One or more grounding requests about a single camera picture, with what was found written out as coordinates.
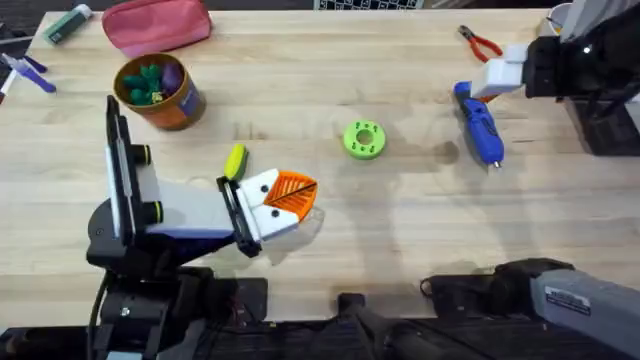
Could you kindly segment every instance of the yellow sponge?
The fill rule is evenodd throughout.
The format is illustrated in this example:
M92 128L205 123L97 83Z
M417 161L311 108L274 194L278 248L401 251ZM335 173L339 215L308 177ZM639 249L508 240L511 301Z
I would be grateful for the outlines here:
M242 144L233 145L231 154L227 158L227 162L224 165L224 176L229 180L240 180L244 175L244 170L247 167L247 156L249 152L247 148Z

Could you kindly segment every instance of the orange object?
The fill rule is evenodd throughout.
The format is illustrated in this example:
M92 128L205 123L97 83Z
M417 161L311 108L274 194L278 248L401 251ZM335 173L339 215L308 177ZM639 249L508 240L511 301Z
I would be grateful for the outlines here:
M155 64L164 67L170 63L180 65L184 74L178 91L156 104L134 105L130 99L129 89L124 86L122 79L126 75L139 74L140 66ZM130 60L118 71L113 82L113 90L120 102L163 130L184 129L197 121L205 110L204 98L196 89L187 69L178 59L169 54L148 54Z
M302 221L313 207L317 192L318 183L312 178L293 171L280 171L264 204L295 213Z
M471 51L473 51L473 54L483 63L489 61L489 57L480 50L480 45L493 51L496 55L502 56L502 49L498 44L474 34L468 27L460 25L458 32L467 39L469 46L471 47Z

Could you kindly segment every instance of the pliers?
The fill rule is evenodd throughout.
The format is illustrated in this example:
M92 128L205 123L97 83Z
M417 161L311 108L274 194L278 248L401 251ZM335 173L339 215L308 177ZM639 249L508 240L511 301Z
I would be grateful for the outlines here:
M458 28L458 32L462 34L462 36L464 36L464 38L467 39L467 41L469 41L469 46L471 47L473 54L480 61L487 62L489 61L489 57L487 57L487 55L483 54L482 51L480 51L479 45L483 45L489 48L490 50L492 50L498 56L502 56L502 49L500 49L500 46L498 46L493 41L487 40L483 37L480 37L474 34L473 31L471 31L471 29L469 29L468 27L464 25L460 25L460 27Z

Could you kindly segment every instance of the pink pouch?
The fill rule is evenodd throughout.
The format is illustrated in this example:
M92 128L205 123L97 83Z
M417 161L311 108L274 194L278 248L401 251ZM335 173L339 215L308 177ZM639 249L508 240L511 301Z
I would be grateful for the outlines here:
M113 45L136 57L206 39L212 25L200 0L134 0L105 11L102 27Z

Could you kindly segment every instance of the green marker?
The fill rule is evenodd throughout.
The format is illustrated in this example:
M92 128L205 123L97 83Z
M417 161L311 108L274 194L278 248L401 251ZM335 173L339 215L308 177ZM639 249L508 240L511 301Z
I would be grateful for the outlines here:
M87 22L90 17L91 9L85 4L80 4L66 13L55 24L49 26L44 32L44 38L52 45L57 45Z

